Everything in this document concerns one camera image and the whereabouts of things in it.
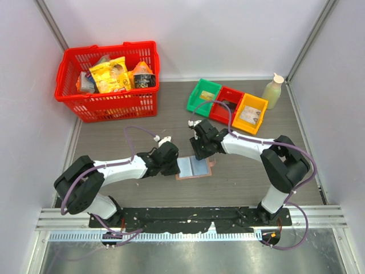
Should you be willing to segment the green plastic bin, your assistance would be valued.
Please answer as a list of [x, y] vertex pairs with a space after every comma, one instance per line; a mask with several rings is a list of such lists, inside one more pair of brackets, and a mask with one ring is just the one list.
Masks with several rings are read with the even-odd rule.
[[[196, 84], [194, 90], [192, 91], [192, 93], [189, 96], [188, 99], [188, 103], [187, 103], [187, 107], [186, 109], [190, 112], [194, 111], [200, 104], [207, 102], [205, 100], [202, 100], [199, 98], [200, 93], [205, 90], [205, 91], [209, 91], [211, 93], [215, 93], [215, 98], [213, 100], [215, 100], [220, 92], [220, 89], [222, 88], [222, 85], [218, 84], [218, 83], [214, 83], [205, 79], [200, 79], [198, 81], [198, 83]], [[196, 114], [199, 114], [201, 116], [204, 117], [209, 117], [211, 108], [212, 108], [213, 103], [207, 103], [207, 104], [203, 104], [201, 107], [199, 107], [196, 110]]]

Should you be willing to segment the red plastic shopping basket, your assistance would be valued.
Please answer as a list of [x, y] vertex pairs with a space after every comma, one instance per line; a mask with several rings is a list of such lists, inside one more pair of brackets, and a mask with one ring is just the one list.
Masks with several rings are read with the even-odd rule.
[[[128, 92], [107, 94], [81, 94], [76, 82], [82, 71], [104, 55], [112, 59], [126, 57], [127, 69], [145, 61], [156, 77], [156, 85]], [[143, 118], [157, 115], [160, 60], [154, 41], [124, 42], [114, 46], [74, 47], [67, 49], [59, 65], [54, 98], [64, 103], [85, 123], [108, 120]]]

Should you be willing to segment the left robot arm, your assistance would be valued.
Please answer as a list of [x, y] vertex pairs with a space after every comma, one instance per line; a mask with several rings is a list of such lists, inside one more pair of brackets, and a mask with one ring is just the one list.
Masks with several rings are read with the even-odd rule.
[[179, 149], [168, 140], [160, 141], [150, 152], [126, 159], [101, 162], [81, 156], [54, 183], [62, 200], [61, 214], [86, 212], [109, 227], [120, 226], [121, 207], [113, 197], [100, 194], [100, 189], [123, 180], [179, 174], [178, 156]]

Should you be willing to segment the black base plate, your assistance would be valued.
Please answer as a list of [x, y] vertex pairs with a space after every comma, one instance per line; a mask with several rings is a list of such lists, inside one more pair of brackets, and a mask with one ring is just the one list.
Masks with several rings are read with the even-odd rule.
[[217, 233], [252, 232], [254, 227], [291, 226], [290, 211], [282, 208], [274, 216], [256, 207], [129, 207], [118, 209], [102, 222], [126, 232], [197, 234], [214, 225]]

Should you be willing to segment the black round can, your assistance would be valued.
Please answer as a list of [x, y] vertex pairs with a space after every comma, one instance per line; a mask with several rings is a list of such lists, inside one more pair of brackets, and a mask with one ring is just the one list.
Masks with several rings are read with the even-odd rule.
[[156, 77], [154, 74], [135, 74], [133, 81], [135, 88], [150, 88], [156, 85]]

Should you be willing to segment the pink leather card holder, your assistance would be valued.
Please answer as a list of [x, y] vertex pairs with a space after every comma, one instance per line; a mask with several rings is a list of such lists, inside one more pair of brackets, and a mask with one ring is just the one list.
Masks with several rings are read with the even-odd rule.
[[176, 180], [194, 179], [212, 175], [212, 167], [216, 164], [214, 159], [197, 160], [195, 156], [185, 156], [177, 159], [180, 173]]

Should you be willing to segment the yellow chips bag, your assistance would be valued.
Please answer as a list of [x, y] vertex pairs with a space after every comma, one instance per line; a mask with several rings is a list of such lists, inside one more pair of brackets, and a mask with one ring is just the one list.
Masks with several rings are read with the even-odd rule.
[[129, 91], [132, 84], [125, 65], [125, 57], [99, 63], [89, 69], [100, 94]]

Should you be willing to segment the black credit card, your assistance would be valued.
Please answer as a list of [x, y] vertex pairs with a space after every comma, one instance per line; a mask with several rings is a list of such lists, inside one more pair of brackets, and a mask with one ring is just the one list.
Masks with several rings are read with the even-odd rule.
[[234, 111], [235, 111], [235, 109], [236, 109], [236, 107], [237, 107], [237, 104], [236, 104], [236, 103], [234, 103], [234, 102], [230, 102], [230, 101], [228, 101], [228, 100], [223, 100], [223, 101], [222, 101], [222, 103], [221, 103], [221, 106], [222, 106], [222, 107], [224, 107], [224, 106], [223, 106], [223, 104], [224, 104], [224, 105], [226, 105], [226, 106], [227, 106], [227, 108], [229, 108], [229, 109], [231, 110], [231, 112], [234, 112]]

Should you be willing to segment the white VIP credit card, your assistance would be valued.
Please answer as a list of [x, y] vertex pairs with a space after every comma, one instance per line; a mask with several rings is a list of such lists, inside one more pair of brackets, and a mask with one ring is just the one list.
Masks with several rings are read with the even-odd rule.
[[244, 106], [240, 113], [240, 119], [250, 124], [256, 124], [261, 116], [261, 110], [250, 106]]

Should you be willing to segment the grey small box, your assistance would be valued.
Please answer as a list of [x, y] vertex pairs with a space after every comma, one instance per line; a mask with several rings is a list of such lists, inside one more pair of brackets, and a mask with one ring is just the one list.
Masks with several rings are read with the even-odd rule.
[[78, 80], [76, 81], [76, 89], [79, 93], [83, 94], [93, 94], [95, 92], [95, 86], [87, 79], [85, 71], [80, 72]]

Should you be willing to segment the yellow plastic bin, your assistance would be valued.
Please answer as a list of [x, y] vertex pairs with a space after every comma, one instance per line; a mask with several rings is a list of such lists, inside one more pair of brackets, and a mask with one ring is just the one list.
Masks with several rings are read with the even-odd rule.
[[[238, 110], [234, 116], [233, 122], [232, 122], [232, 126], [234, 128], [240, 129], [242, 131], [248, 132], [252, 135], [255, 135], [261, 124], [263, 121], [263, 117], [265, 114], [265, 111], [267, 109], [267, 100], [264, 100], [262, 98], [256, 97], [254, 95], [250, 95], [250, 94], [245, 94], [244, 97], [242, 98], [242, 101], [238, 107]], [[240, 119], [240, 113], [243, 110], [244, 106], [250, 106], [250, 107], [254, 107], [256, 109], [261, 110], [261, 116], [259, 121], [256, 124], [250, 124], [248, 122], [245, 122], [243, 120]]]

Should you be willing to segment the gold credit card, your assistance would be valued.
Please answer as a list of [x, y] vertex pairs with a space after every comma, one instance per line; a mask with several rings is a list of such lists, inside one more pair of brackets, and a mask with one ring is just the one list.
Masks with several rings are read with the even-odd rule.
[[208, 101], [208, 100], [213, 100], [215, 98], [215, 93], [211, 93], [209, 91], [205, 91], [203, 90], [201, 93], [200, 93], [200, 96], [199, 96], [200, 99], [202, 100], [205, 100], [205, 101]]

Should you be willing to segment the green lotion bottle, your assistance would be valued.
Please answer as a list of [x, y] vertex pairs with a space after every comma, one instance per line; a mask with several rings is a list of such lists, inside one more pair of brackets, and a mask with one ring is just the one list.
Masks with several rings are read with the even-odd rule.
[[284, 78], [274, 73], [272, 81], [266, 85], [262, 94], [262, 99], [267, 100], [267, 109], [271, 110], [276, 105], [281, 96], [283, 82]]

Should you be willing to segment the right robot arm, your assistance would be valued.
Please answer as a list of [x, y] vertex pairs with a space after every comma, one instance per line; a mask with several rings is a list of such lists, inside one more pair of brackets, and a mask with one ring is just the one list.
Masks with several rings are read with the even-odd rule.
[[248, 137], [227, 128], [219, 131], [206, 119], [190, 120], [188, 126], [194, 131], [190, 143], [196, 159], [233, 154], [262, 163], [271, 183], [258, 205], [257, 217], [263, 225], [271, 225], [278, 219], [286, 199], [310, 171], [305, 152], [284, 135], [276, 139]]

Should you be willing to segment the red plastic bin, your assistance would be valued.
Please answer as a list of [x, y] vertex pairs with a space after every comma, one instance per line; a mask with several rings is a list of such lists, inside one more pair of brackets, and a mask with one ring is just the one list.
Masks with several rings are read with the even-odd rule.
[[[231, 122], [234, 119], [234, 116], [238, 110], [238, 107], [244, 95], [245, 95], [244, 92], [232, 89], [230, 87], [222, 86], [222, 88], [220, 89], [220, 92], [216, 98], [217, 101], [222, 102], [223, 100], [228, 100], [230, 102], [234, 102], [237, 104], [235, 111], [234, 112], [230, 111], [232, 113]], [[217, 122], [223, 123], [225, 125], [228, 125], [229, 113], [225, 107], [221, 106], [221, 104], [213, 103], [209, 114], [209, 118]]]

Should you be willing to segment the orange snack packet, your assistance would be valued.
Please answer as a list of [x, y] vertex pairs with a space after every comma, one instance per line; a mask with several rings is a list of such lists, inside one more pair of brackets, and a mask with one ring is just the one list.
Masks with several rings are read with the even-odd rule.
[[128, 77], [131, 81], [131, 85], [135, 88], [134, 76], [140, 74], [153, 74], [153, 71], [149, 68], [149, 66], [144, 62], [140, 61], [133, 70], [127, 72]]

